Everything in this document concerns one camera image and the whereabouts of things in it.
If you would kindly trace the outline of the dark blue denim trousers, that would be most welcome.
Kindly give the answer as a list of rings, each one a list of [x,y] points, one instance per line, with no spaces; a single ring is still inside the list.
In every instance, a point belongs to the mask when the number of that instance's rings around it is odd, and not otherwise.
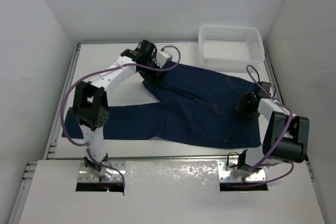
[[[259,123],[238,112],[256,85],[239,77],[168,62],[161,83],[143,86],[155,103],[112,106],[103,128],[106,140],[149,140],[210,148],[260,146]]]

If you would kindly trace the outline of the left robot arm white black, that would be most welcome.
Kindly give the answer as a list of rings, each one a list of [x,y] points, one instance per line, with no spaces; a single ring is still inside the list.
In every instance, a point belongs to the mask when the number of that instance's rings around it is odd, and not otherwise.
[[[110,114],[108,93],[137,72],[145,79],[155,79],[172,58],[169,52],[158,51],[155,44],[143,40],[135,49],[126,49],[120,54],[110,66],[116,70],[100,73],[76,85],[72,110],[87,144],[85,164],[94,173],[100,174],[107,160],[103,127]]]

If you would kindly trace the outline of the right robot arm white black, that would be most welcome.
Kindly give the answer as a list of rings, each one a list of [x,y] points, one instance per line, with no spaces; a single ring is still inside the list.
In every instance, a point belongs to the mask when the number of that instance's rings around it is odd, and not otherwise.
[[[307,156],[310,121],[294,114],[269,94],[271,84],[257,82],[252,93],[243,96],[236,111],[248,119],[263,116],[268,121],[263,143],[257,148],[244,150],[236,164],[227,159],[226,167],[232,176],[242,180],[259,173],[264,167],[280,163],[301,163]]]

